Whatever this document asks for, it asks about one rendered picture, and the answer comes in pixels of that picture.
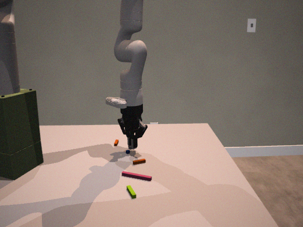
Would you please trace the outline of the pink long rod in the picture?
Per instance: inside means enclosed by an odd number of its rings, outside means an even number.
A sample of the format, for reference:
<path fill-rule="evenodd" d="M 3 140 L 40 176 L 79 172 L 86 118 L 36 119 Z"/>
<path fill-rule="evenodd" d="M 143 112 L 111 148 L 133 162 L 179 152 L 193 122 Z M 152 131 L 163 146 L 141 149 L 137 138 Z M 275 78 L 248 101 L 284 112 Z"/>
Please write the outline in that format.
<path fill-rule="evenodd" d="M 136 178 L 136 179 L 141 179 L 141 180 L 146 180 L 146 181 L 151 181 L 152 177 L 151 176 L 146 176 L 146 175 L 140 175 L 140 174 L 135 174 L 135 173 L 130 173 L 130 172 L 122 172 L 122 176 L 125 177 L 130 177 L 130 178 Z"/>

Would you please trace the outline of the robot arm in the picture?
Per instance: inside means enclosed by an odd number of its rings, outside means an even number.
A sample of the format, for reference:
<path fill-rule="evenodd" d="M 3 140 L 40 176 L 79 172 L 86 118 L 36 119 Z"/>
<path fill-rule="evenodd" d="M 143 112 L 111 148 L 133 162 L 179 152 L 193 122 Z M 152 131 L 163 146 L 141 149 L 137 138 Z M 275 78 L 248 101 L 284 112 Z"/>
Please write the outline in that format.
<path fill-rule="evenodd" d="M 126 108 L 143 104 L 142 72 L 147 48 L 140 40 L 130 40 L 133 33 L 142 30 L 142 17 L 143 0 L 121 0 L 114 54 L 118 61 L 131 63 L 131 67 L 120 74 L 120 98 L 107 97 L 107 105 Z M 20 91 L 14 0 L 0 0 L 0 95 Z"/>

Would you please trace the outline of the lime green rod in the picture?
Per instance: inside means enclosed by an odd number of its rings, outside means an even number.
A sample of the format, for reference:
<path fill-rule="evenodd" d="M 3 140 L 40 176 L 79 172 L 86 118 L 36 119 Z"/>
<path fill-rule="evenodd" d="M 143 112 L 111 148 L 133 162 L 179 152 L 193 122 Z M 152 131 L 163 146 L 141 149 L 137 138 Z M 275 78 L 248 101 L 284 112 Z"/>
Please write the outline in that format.
<path fill-rule="evenodd" d="M 132 199 L 136 198 L 136 194 L 135 194 L 135 192 L 133 191 L 133 189 L 130 185 L 127 186 L 127 190 L 129 192 L 129 194 L 131 195 Z"/>

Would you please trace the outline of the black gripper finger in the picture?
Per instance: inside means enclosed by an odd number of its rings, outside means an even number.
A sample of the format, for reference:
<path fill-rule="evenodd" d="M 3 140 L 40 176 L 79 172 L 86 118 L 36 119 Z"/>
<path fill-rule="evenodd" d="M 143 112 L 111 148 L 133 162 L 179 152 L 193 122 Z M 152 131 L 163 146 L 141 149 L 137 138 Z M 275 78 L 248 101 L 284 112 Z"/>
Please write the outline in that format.
<path fill-rule="evenodd" d="M 118 119 L 118 123 L 120 125 L 120 128 L 123 132 L 124 135 L 126 135 L 127 140 L 128 140 L 128 146 L 131 145 L 131 133 L 130 133 L 130 128 L 128 128 L 128 119 L 120 118 Z M 125 128 L 125 129 L 124 129 Z"/>
<path fill-rule="evenodd" d="M 139 119 L 139 127 L 138 129 L 133 129 L 133 120 L 129 121 L 130 125 L 130 133 L 131 133 L 131 149 L 137 148 L 137 139 L 141 138 L 147 129 L 147 125 L 144 125 L 141 119 Z M 135 133 L 135 135 L 134 135 Z"/>

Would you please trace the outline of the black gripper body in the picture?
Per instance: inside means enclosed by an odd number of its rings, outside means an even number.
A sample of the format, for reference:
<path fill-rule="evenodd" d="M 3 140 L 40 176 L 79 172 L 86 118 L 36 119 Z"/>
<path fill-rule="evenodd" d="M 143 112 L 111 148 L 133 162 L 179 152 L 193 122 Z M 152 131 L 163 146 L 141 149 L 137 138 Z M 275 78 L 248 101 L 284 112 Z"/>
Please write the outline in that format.
<path fill-rule="evenodd" d="M 128 119 L 128 128 L 130 128 L 129 121 L 133 120 L 133 129 L 138 129 L 139 119 L 141 119 L 141 114 L 143 113 L 143 104 L 138 106 L 127 106 L 126 108 L 121 108 L 122 118 Z"/>

